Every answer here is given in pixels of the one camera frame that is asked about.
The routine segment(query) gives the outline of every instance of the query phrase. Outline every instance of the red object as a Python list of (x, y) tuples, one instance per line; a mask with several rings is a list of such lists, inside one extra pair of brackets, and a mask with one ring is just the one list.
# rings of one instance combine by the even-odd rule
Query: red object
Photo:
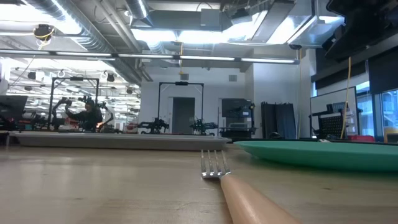
[(350, 141), (359, 141), (359, 142), (374, 142), (374, 137), (373, 136), (348, 136), (348, 139)]

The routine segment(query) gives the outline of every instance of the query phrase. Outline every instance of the fork handle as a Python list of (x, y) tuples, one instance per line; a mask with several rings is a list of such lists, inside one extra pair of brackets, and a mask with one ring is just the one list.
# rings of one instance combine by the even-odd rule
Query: fork handle
[(234, 175), (221, 178), (234, 224), (298, 224), (292, 215)]

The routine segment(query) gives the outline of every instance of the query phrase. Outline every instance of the wooden table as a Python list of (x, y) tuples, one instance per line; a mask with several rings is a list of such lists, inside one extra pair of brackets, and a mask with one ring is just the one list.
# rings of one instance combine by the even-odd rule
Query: wooden table
[[(397, 174), (260, 161), (230, 146), (233, 174), (303, 223), (398, 223)], [(0, 223), (231, 223), (200, 153), (0, 149)]]

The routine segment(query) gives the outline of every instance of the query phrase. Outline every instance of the door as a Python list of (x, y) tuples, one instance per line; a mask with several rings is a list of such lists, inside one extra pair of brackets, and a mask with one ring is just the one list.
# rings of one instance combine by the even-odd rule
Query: door
[(173, 133), (192, 134), (190, 125), (195, 119), (195, 99), (185, 97), (173, 98)]

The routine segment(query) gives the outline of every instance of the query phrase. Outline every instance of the person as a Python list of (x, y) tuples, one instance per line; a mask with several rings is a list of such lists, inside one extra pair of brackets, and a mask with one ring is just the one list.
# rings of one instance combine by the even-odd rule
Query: person
[(86, 131), (95, 131), (97, 124), (102, 122), (102, 113), (99, 108), (95, 106), (93, 100), (89, 99), (86, 101), (86, 111), (82, 111), (77, 114), (73, 114), (69, 111), (69, 105), (65, 106), (65, 112), (69, 118), (82, 122), (82, 128)]

